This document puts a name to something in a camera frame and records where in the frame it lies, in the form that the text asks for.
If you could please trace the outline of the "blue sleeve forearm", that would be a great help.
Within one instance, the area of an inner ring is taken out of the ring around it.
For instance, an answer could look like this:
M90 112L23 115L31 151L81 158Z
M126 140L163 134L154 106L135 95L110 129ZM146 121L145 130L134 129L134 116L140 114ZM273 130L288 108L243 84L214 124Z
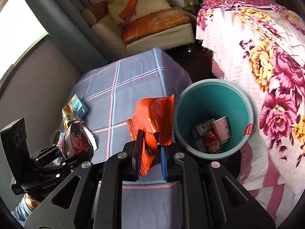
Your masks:
M32 210L28 207L28 205L25 202L25 199L23 198L19 205L15 208L15 211L12 211L11 214L14 216L14 218L22 225L24 226L26 219L28 216L32 213Z

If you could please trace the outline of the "person's left hand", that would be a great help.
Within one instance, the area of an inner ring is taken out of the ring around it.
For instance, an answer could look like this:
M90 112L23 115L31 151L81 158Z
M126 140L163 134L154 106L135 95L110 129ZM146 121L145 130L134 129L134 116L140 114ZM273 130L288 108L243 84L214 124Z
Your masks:
M27 193L24 195L24 200L27 207L33 211L41 202L31 198Z

